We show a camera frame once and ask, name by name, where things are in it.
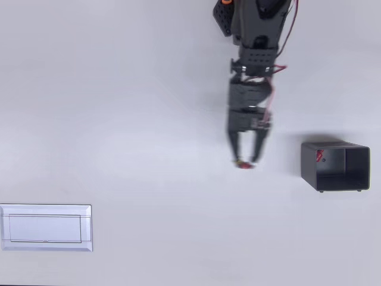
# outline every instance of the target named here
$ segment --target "black bracket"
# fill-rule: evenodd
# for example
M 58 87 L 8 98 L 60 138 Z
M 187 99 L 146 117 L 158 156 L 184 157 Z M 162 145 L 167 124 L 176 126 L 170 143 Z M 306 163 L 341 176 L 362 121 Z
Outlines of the black bracket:
M 218 0 L 213 9 L 213 17 L 220 26 L 225 37 L 232 35 L 232 20 L 234 15 L 234 2 L 223 4 Z

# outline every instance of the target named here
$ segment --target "robotic arm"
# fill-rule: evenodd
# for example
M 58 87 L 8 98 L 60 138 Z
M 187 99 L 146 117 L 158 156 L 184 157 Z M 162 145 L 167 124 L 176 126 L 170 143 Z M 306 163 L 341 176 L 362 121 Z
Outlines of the robotic arm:
M 252 130 L 257 134 L 250 159 L 256 163 L 271 128 L 271 114 L 268 110 L 274 92 L 271 80 L 275 73 L 286 68 L 275 65 L 275 60 L 285 46 L 284 44 L 279 50 L 278 42 L 291 1 L 218 0 L 213 10 L 214 18 L 224 35 L 233 36 L 233 43 L 239 46 L 239 59 L 231 62 L 231 72 L 234 75 L 229 83 L 227 130 L 235 163 L 241 169 L 250 169 L 253 165 L 241 160 L 239 133 Z M 295 16 L 291 29 L 298 10 L 298 0 L 294 1 Z M 266 99 L 267 107 L 259 107 Z

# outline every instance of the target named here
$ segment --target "white background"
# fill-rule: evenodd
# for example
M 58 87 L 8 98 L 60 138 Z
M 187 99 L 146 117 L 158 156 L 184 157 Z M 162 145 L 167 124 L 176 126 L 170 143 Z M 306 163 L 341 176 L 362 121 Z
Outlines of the white background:
M 94 237 L 93 253 L 2 251 L 0 284 L 381 284 L 381 6 L 301 0 L 246 171 L 225 134 L 238 49 L 214 5 L 0 2 L 0 202 L 91 204 Z M 371 148 L 369 191 L 299 177 L 300 143 L 325 136 Z

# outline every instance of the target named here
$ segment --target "open black container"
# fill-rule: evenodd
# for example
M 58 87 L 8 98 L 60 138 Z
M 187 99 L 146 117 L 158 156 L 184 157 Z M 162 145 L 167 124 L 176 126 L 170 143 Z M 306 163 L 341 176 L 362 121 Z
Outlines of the open black container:
M 348 142 L 302 144 L 301 171 L 317 191 L 369 189 L 370 149 Z

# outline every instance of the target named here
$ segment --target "white rectangular plate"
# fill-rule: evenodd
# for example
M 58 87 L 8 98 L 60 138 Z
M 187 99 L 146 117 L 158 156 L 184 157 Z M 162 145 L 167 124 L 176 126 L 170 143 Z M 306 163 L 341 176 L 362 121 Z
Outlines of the white rectangular plate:
M 91 206 L 0 204 L 1 249 L 92 251 Z

